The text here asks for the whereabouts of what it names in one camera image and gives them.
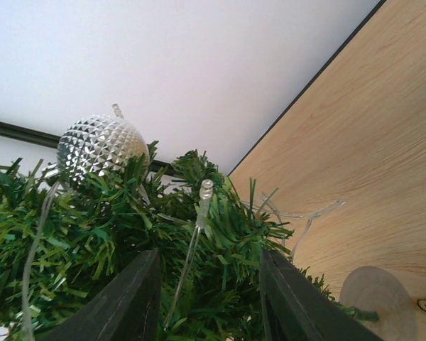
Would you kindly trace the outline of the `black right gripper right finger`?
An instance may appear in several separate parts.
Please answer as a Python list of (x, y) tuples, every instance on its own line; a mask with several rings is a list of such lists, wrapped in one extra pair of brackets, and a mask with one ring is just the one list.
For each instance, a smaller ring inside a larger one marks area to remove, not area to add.
[(323, 296), (278, 251), (261, 252), (259, 286), (266, 340), (380, 340)]

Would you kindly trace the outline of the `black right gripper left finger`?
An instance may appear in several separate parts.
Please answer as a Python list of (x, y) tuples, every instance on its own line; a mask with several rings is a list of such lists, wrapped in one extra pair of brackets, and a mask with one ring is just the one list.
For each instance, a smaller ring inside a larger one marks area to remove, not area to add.
[(139, 255), (85, 307), (41, 337), (46, 341), (155, 340), (160, 254)]

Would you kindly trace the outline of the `small green christmas tree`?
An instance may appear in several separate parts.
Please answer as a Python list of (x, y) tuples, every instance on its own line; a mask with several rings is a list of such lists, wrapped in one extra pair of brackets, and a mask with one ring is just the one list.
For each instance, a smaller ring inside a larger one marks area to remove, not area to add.
[[(214, 185), (194, 259), (164, 340), (259, 340), (258, 256), (282, 251), (291, 235), (265, 210), (242, 202), (206, 156), (175, 161), (181, 188), (167, 193), (162, 175), (145, 177), (141, 161), (109, 179), (90, 176), (80, 193), (59, 190), (32, 263), (30, 308), (35, 334), (59, 325), (105, 287), (140, 252), (162, 254), (163, 295), (176, 287), (195, 228), (203, 180)], [(0, 326), (22, 340), (26, 258), (48, 180), (0, 166)], [(162, 312), (167, 314), (163, 297)]]

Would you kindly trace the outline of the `clear led string lights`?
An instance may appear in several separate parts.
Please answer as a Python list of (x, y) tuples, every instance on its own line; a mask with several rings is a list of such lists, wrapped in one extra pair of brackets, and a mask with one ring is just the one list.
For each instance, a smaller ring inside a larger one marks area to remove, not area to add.
[[(113, 106), (114, 114), (121, 110), (117, 104)], [(58, 184), (55, 183), (49, 190), (49, 193), (46, 195), (40, 214), (40, 221), (38, 223), (36, 235), (34, 237), (33, 243), (31, 245), (30, 251), (28, 253), (26, 263), (23, 270), (23, 289), (22, 289), (22, 310), (23, 310), (23, 333), (25, 340), (34, 340), (33, 334), (33, 322), (31, 317), (31, 308), (30, 308), (30, 277), (31, 277), (31, 268), (33, 260), (35, 259), (36, 250), (40, 242), (41, 234), (43, 231), (43, 226), (48, 217), (49, 209), (54, 199)], [(168, 289), (163, 297), (166, 299), (165, 307), (167, 309), (167, 315), (165, 317), (164, 326), (168, 327), (173, 318), (173, 314), (177, 308), (178, 299), (182, 292), (182, 286), (187, 278), (188, 271), (192, 265), (192, 261), (195, 256), (197, 243), (200, 238), (200, 233), (205, 226), (206, 218), (209, 212), (209, 203), (213, 195), (214, 185), (211, 180), (203, 180), (200, 186), (200, 199), (198, 207), (196, 210), (196, 222), (195, 228), (193, 230), (190, 244), (187, 247), (187, 256), (183, 262), (183, 268), (180, 275), (180, 278), (177, 281), (176, 287)]]

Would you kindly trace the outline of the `silver bell ornament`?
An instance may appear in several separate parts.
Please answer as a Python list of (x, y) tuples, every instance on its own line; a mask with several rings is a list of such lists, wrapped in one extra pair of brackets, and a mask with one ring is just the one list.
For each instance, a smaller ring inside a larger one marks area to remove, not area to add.
[(69, 188), (79, 190), (87, 175), (106, 177), (123, 171), (131, 158), (150, 163), (148, 146), (123, 114), (92, 115), (76, 121), (57, 146), (57, 169)]

